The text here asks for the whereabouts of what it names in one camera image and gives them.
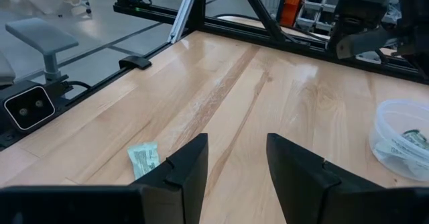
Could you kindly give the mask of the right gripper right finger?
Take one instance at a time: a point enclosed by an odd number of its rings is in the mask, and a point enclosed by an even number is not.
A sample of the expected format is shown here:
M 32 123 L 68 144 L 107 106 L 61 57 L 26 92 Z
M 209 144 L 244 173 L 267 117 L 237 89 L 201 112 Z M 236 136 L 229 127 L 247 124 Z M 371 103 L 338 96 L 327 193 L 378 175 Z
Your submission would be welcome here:
M 383 188 L 276 133 L 267 135 L 266 154 L 287 224 L 319 224 L 326 196 L 336 186 L 348 191 Z

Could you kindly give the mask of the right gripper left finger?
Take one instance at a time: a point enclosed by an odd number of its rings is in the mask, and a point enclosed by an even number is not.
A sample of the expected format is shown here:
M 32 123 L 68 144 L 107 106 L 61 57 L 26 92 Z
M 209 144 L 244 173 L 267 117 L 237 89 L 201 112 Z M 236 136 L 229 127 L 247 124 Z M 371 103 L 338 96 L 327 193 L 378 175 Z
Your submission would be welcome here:
M 208 175 L 208 134 L 200 133 L 135 180 L 130 224 L 199 224 Z

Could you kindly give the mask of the green white sweetener packet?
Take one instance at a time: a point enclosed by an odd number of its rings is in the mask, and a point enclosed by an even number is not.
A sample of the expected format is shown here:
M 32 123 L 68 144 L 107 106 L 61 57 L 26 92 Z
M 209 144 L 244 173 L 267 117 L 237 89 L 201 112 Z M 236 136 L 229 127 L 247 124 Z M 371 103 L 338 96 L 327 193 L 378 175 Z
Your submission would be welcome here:
M 421 148 L 429 148 L 428 139 L 422 133 L 420 133 L 419 129 L 405 131 L 402 133 L 402 137 L 416 146 L 420 146 Z
M 392 147 L 388 141 L 381 141 L 375 144 L 374 151 L 376 157 L 381 162 L 385 162 L 387 167 L 401 170 L 403 174 L 408 174 L 416 180 L 429 180 L 429 165 L 421 163 L 419 160 L 413 160 Z
M 157 142 L 145 142 L 127 148 L 135 179 L 139 179 L 160 165 Z

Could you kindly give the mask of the grey storage bins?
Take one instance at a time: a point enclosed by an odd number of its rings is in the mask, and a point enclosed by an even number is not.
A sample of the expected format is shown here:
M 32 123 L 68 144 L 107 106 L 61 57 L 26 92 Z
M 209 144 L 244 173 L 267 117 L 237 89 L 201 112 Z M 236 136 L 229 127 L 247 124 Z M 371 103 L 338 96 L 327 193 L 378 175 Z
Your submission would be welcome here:
M 303 0 L 294 25 L 309 32 L 329 34 L 334 26 L 334 11 L 339 0 Z

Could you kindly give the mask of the round clear plastic container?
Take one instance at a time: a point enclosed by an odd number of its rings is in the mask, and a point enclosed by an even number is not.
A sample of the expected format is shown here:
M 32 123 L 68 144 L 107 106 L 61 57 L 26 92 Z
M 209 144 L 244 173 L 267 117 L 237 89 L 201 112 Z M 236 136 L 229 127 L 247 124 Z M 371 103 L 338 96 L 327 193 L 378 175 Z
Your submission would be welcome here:
M 429 105 L 398 99 L 382 102 L 376 109 L 373 127 L 369 134 L 369 147 L 373 155 L 376 157 L 375 144 L 388 141 L 392 147 L 413 160 L 429 165 L 429 148 L 416 146 L 402 137 L 402 133 L 411 129 L 419 129 L 429 142 Z M 387 167 L 387 164 L 377 157 L 376 159 L 392 172 L 416 180 L 408 174 L 403 174 L 401 170 Z

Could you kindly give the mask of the silver aluminium bar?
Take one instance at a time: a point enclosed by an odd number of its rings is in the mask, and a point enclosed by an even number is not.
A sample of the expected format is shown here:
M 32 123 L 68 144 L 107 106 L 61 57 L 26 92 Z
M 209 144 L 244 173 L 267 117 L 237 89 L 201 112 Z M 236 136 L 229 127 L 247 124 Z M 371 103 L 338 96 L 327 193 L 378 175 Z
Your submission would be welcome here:
M 182 0 L 174 24 L 172 25 L 172 29 L 170 30 L 170 34 L 168 36 L 168 43 L 175 44 L 182 36 L 193 4 L 194 0 Z

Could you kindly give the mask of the grey padded stool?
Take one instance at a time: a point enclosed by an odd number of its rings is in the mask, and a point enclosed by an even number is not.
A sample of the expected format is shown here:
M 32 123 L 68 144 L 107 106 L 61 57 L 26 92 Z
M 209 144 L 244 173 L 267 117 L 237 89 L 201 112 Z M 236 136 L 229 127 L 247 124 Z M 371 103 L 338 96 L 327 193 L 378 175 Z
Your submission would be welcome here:
M 76 38 L 36 17 L 6 23 L 5 29 L 42 54 L 47 82 L 62 77 L 56 54 L 78 45 Z

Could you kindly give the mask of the black frame clip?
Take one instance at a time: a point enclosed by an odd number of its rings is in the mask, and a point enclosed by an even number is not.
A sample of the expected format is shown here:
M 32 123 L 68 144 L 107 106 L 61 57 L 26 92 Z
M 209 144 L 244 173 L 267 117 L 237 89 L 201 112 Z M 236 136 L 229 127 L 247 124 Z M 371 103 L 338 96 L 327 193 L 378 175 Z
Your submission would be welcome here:
M 119 68 L 138 68 L 145 70 L 152 66 L 152 63 L 143 56 L 127 56 L 119 61 Z

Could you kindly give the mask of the orange shelf post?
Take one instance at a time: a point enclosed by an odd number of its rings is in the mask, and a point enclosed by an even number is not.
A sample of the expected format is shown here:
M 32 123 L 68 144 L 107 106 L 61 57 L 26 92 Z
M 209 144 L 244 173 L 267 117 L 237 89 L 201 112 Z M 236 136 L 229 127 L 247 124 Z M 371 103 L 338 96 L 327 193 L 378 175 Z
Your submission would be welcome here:
M 302 0 L 281 0 L 278 22 L 282 26 L 293 26 Z

